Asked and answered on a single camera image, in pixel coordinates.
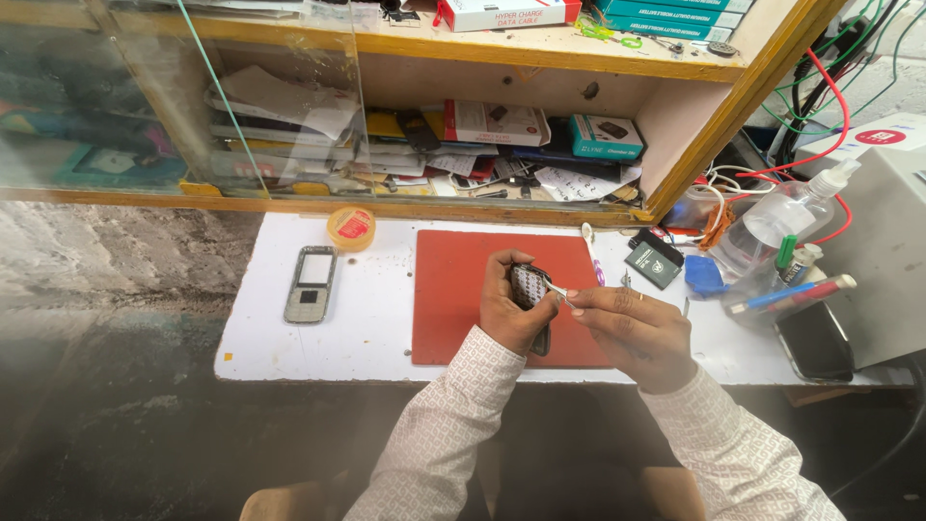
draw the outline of blue cloth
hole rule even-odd
[[[686,256],[685,282],[692,285],[694,292],[705,299],[724,293],[730,288],[729,284],[723,284],[720,270],[710,257]]]

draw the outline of tweezers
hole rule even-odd
[[[558,294],[562,295],[562,296],[563,296],[563,301],[566,302],[566,305],[567,305],[567,306],[571,307],[573,310],[576,309],[576,307],[573,306],[571,302],[569,302],[568,300],[566,300],[566,290],[565,290],[565,289],[563,289],[562,287],[559,287],[559,286],[553,286],[552,284],[550,284],[550,281],[548,281],[548,280],[546,280],[546,279],[544,279],[544,284],[546,284],[546,287],[550,288],[550,290],[556,291]]]

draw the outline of red rubber mat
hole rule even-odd
[[[420,230],[415,268],[415,318],[411,361],[447,365],[469,329],[479,322],[485,261],[499,249],[517,248],[537,258],[553,284],[565,288],[597,286],[581,237],[484,234]],[[533,353],[534,367],[609,367],[588,329],[577,324],[563,304],[550,324],[553,337],[545,357]]]

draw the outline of spray bottle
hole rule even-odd
[[[809,183],[789,181],[768,192],[708,251],[723,281],[736,282],[754,261],[776,254],[786,235],[797,235],[801,241],[829,222],[835,214],[832,197],[860,166],[854,159],[844,159]]]

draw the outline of teal box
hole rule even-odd
[[[618,0],[603,0],[598,2],[601,10],[609,11],[607,5]],[[646,0],[648,4],[661,6],[688,7],[691,9],[707,9],[710,11],[727,11],[729,13],[745,13],[752,6],[753,0]]]
[[[582,158],[636,159],[643,139],[633,121],[573,114],[569,118],[572,154]]]
[[[606,15],[595,6],[592,6],[592,18],[599,24],[614,31],[637,31],[646,34],[658,34],[685,38],[688,40],[705,40],[708,42],[726,42],[733,34],[733,29],[693,23],[680,23],[660,19],[638,19],[634,17],[618,17]]]
[[[740,13],[708,11],[706,9],[691,9],[678,6],[661,6],[659,4],[627,2],[625,0],[598,0],[596,5],[606,15],[680,21],[682,23],[713,25],[715,27],[726,27],[729,29],[736,29],[740,20],[743,19],[743,15]]]

